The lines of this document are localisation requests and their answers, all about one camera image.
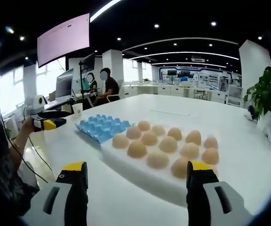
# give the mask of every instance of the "floor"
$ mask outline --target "floor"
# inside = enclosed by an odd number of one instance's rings
[[[35,145],[35,148],[31,144],[30,140],[28,139],[26,146],[25,146],[25,161],[29,161],[35,172],[39,174],[41,177],[43,177],[48,182],[54,182],[56,179],[52,173],[52,171],[48,168],[45,162],[47,164],[50,164],[50,160],[48,159],[45,151],[47,150],[45,148],[46,144],[44,143],[44,139],[41,139],[41,136],[43,136],[43,133],[32,133],[30,135],[30,138]],[[38,156],[36,153],[36,150],[38,151],[39,155],[42,157],[42,159],[45,160],[45,162]],[[37,177],[37,181],[39,184],[39,187],[42,187],[46,182],[44,182],[41,178]]]

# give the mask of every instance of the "person's hand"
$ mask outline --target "person's hand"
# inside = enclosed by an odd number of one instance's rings
[[[24,133],[31,134],[32,132],[35,131],[35,126],[33,124],[33,119],[32,117],[28,117],[24,123],[22,124],[21,130]]]

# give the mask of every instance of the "potted plant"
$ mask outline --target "potted plant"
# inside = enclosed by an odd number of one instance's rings
[[[265,69],[258,83],[247,89],[244,101],[248,101],[249,97],[259,113],[257,127],[262,131],[268,126],[271,127],[271,67]]]

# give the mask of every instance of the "window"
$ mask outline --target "window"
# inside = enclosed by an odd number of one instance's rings
[[[142,63],[143,68],[143,79],[149,79],[152,81],[152,65],[147,63]]]
[[[23,87],[23,66],[5,73],[0,78],[0,110],[8,114],[25,101]]]
[[[139,71],[136,60],[123,59],[124,82],[139,81]]]
[[[39,68],[36,63],[36,90],[37,94],[47,97],[49,93],[56,90],[57,77],[61,75],[65,67],[65,57],[50,62]]]

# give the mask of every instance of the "egg carton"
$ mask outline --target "egg carton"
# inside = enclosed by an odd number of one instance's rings
[[[129,121],[122,121],[119,118],[97,114],[88,120],[82,120],[75,126],[87,136],[98,141],[100,144],[111,139],[115,134],[124,132],[132,126]]]

